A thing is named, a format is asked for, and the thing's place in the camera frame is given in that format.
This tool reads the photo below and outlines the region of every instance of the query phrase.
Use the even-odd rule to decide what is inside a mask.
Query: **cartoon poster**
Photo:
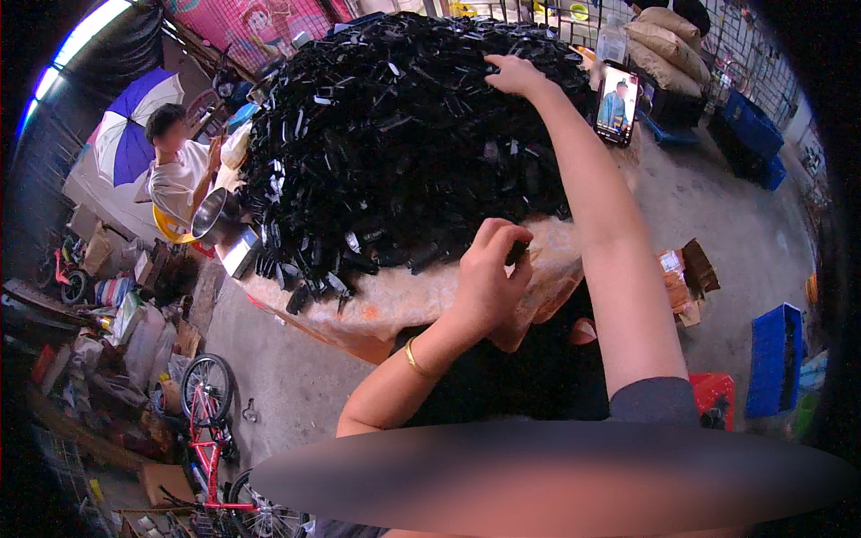
[[[344,0],[332,4],[349,19]],[[165,6],[219,50],[232,43],[231,58],[251,72],[278,54],[291,56],[299,32],[317,39],[333,26],[315,0],[167,0]]]

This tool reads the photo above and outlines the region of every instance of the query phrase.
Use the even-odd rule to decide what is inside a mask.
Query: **wire mesh panel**
[[[35,425],[31,425],[31,430],[46,466],[57,477],[60,487],[73,496],[80,515],[95,525],[102,535],[115,536],[94,500],[77,445]]]
[[[765,111],[778,129],[795,112],[800,91],[789,60],[765,23],[741,0],[703,0],[711,31],[703,49],[711,58],[710,112],[737,89]]]
[[[712,73],[706,110],[726,102],[736,88],[759,105],[778,129],[794,113],[799,87],[789,61],[777,48],[773,34],[742,0],[702,0],[711,30],[703,50]],[[489,15],[495,19],[547,24],[559,39],[572,46],[594,49],[598,31],[615,15],[630,22],[634,11],[623,0],[497,0],[450,3],[451,13]]]
[[[344,0],[168,0],[167,10],[183,26],[250,72],[277,54],[292,56],[290,41],[305,32],[323,37],[337,22],[352,19]]]

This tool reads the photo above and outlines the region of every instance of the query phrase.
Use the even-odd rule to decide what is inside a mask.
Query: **umbrella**
[[[184,96],[179,75],[157,68],[129,84],[108,107],[96,136],[96,158],[115,187],[134,183],[155,158],[144,138],[150,114],[167,102],[182,103]]]

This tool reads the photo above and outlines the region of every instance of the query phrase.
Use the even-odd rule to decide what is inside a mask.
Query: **metal bowl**
[[[218,187],[203,199],[191,220],[191,235],[207,244],[221,244],[236,235],[241,211],[233,193]]]

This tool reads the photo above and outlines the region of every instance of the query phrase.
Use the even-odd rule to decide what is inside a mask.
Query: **phone screen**
[[[604,73],[595,132],[614,144],[628,145],[639,80],[634,73],[622,71],[613,65],[606,65]]]

